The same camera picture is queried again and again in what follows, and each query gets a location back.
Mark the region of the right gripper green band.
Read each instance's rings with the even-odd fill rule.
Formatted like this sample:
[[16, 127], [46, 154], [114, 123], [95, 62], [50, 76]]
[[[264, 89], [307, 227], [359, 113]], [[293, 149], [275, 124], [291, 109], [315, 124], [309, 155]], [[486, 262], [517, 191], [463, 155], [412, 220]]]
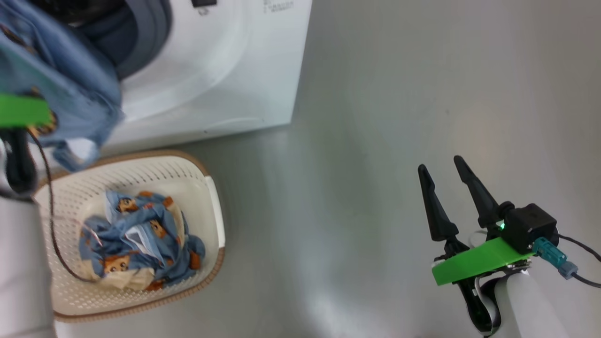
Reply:
[[[478, 212], [479, 226], [483, 229], [496, 226], [500, 220], [496, 199], [463, 157], [454, 156], [453, 160]], [[438, 257], [432, 265], [434, 280], [438, 286], [453, 284], [459, 287], [475, 329], [481, 336], [490, 337], [500, 328], [501, 315], [496, 302], [483, 293], [480, 279], [496, 272], [526, 269], [533, 254], [519, 254], [501, 238], [488, 240], [475, 248], [455, 239], [459, 230], [442, 207], [425, 165], [418, 166], [418, 175], [430, 237], [434, 242], [450, 239], [445, 244], [448, 254]]]

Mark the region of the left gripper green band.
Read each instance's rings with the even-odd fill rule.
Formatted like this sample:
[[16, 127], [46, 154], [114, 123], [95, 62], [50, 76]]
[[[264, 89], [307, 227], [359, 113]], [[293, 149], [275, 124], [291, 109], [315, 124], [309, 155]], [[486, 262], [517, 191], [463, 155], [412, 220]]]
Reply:
[[32, 193], [38, 183], [29, 148], [29, 128], [51, 121], [41, 98], [2, 94], [0, 99], [0, 190]]

